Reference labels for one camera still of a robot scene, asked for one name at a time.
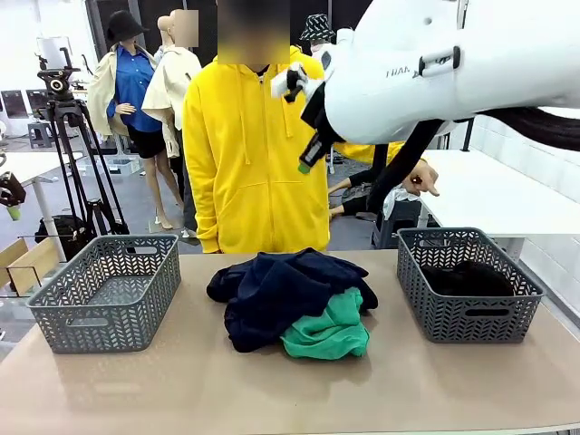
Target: white wall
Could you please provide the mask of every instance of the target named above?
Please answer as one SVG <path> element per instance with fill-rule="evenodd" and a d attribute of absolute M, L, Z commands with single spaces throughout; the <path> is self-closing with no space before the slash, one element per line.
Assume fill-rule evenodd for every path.
<path fill-rule="evenodd" d="M 0 91 L 44 88 L 36 77 L 39 37 L 68 36 L 74 66 L 82 67 L 81 54 L 85 54 L 94 70 L 97 59 L 84 0 L 0 0 L 0 17 Z M 5 111 L 0 111 L 0 120 L 11 136 L 26 134 L 30 122 L 9 120 Z"/>
<path fill-rule="evenodd" d="M 565 116 L 580 118 L 580 111 Z M 463 126 L 452 133 L 452 148 L 463 146 L 465 129 Z M 533 142 L 505 124 L 483 116 L 476 118 L 470 147 L 580 202 L 580 153 Z M 530 238 L 522 260 L 580 314 L 580 237 Z"/>

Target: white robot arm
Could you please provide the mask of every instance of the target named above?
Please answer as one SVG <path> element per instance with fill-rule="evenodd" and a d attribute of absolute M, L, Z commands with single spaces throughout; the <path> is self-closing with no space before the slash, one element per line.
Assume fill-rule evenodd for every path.
<path fill-rule="evenodd" d="M 317 131 L 301 170 L 337 141 L 406 140 L 375 184 L 373 209 L 411 173 L 435 136 L 478 114 L 531 140 L 580 150 L 579 120 L 538 109 L 580 108 L 580 2 L 475 3 L 466 28 L 457 30 L 455 3 L 374 0 L 356 31 L 339 31 L 337 45 L 323 54 L 324 80 L 309 79 L 299 65 L 283 72 L 273 96 L 304 92 L 302 118 Z M 507 19 L 498 11 L 518 14 Z M 478 14 L 477 24 L 469 25 L 469 14 Z"/>

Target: black skirt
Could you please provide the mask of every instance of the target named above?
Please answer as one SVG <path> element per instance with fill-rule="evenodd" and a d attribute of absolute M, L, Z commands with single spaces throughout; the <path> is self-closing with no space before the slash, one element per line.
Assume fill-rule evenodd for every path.
<path fill-rule="evenodd" d="M 152 159 L 165 150 L 163 130 L 146 133 L 127 126 L 129 137 L 135 144 L 135 148 L 142 159 Z"/>

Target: empty basket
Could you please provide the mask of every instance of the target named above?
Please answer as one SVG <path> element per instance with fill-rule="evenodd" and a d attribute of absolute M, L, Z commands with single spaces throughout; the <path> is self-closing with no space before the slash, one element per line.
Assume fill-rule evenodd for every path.
<path fill-rule="evenodd" d="M 436 343 L 521 343 L 544 295 L 483 232 L 474 228 L 402 229 L 397 276 L 415 318 Z M 463 261 L 492 266 L 514 296 L 470 297 L 435 293 L 422 266 L 453 268 Z"/>
<path fill-rule="evenodd" d="M 94 239 L 28 306 L 55 353 L 146 349 L 181 281 L 177 236 Z"/>

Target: person's hand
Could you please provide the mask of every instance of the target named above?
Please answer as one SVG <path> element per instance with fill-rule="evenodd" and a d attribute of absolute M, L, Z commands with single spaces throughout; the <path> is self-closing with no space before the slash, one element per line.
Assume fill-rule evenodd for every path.
<path fill-rule="evenodd" d="M 123 104 L 117 104 L 117 107 L 115 107 L 115 113 L 119 113 L 120 115 L 132 115 L 136 111 L 137 109 L 135 109 L 127 102 L 124 102 Z"/>
<path fill-rule="evenodd" d="M 419 160 L 417 166 L 407 177 L 402 185 L 412 195 L 420 196 L 421 192 L 429 192 L 431 195 L 438 197 L 439 192 L 435 188 L 435 183 L 439 178 L 437 171 L 429 166 L 425 160 Z"/>

